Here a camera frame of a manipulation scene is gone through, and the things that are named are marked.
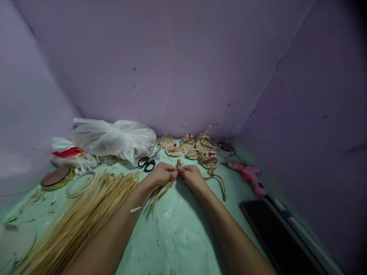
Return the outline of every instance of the small bowl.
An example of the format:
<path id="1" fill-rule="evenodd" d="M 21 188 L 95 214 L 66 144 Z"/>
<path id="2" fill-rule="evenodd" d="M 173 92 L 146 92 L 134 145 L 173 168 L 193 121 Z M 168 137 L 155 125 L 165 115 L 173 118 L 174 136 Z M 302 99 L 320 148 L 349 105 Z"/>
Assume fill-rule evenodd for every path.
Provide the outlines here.
<path id="1" fill-rule="evenodd" d="M 222 149 L 224 153 L 226 154 L 233 154 L 236 152 L 236 149 L 234 148 L 234 146 L 229 143 L 227 140 L 218 140 L 216 142 L 217 147 L 219 147 L 220 149 Z"/>

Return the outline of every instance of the plastic bag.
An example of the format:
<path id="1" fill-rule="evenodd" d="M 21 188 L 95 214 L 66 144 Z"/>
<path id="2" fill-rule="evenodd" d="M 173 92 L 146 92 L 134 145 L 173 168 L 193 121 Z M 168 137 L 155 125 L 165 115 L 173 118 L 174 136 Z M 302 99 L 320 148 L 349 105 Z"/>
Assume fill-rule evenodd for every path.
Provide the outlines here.
<path id="1" fill-rule="evenodd" d="M 57 165 L 70 165 L 80 168 L 84 172 L 98 164 L 95 156 L 84 152 L 63 137 L 54 137 L 52 150 L 54 152 L 52 153 L 51 161 Z"/>
<path id="2" fill-rule="evenodd" d="M 73 143 L 97 156 L 114 155 L 138 166 L 138 160 L 150 156 L 157 141 L 156 132 L 135 121 L 74 118 Z"/>

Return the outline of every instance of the pink glue gun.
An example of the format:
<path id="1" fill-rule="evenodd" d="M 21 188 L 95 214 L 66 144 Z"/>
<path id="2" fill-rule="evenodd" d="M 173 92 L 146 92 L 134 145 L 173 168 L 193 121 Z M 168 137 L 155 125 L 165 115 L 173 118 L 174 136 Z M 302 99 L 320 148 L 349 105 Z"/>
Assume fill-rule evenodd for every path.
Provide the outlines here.
<path id="1" fill-rule="evenodd" d="M 260 173 L 260 168 L 250 165 L 244 165 L 239 162 L 221 162 L 221 164 L 228 166 L 233 170 L 241 172 L 244 176 L 244 180 L 250 180 L 253 186 L 253 192 L 256 196 L 266 196 L 266 189 L 262 185 L 257 175 Z"/>

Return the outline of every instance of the purple wall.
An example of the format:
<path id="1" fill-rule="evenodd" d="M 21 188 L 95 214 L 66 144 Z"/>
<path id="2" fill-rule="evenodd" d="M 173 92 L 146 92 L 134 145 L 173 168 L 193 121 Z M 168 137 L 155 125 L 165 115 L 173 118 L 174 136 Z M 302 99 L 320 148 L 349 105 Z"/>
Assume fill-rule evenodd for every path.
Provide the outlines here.
<path id="1" fill-rule="evenodd" d="M 85 117 L 181 137 L 251 113 L 314 0 L 15 0 Z"/>
<path id="2" fill-rule="evenodd" d="M 0 0 L 0 210 L 52 166 L 53 136 L 67 136 L 80 116 L 49 72 L 10 0 Z"/>
<path id="3" fill-rule="evenodd" d="M 242 129 L 350 274 L 367 247 L 367 55 L 355 18 L 317 1 Z"/>

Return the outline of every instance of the scissors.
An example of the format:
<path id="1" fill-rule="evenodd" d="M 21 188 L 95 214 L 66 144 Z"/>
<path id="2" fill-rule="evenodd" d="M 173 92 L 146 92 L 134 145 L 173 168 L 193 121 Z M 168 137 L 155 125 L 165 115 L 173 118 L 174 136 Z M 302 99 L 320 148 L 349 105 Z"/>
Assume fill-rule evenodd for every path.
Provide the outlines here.
<path id="1" fill-rule="evenodd" d="M 154 161 L 154 158 L 156 157 L 156 155 L 158 155 L 158 153 L 159 153 L 159 151 L 162 149 L 162 146 L 160 147 L 160 149 L 157 151 L 157 152 L 155 152 L 154 153 L 154 155 L 152 155 L 151 157 L 143 157 L 143 158 L 141 158 L 140 160 L 139 160 L 139 162 L 138 162 L 138 166 L 140 167 L 140 168 L 142 168 L 142 167 L 144 167 L 144 172 L 150 172 L 151 170 L 153 170 L 154 169 L 154 167 L 156 166 L 156 162 Z"/>

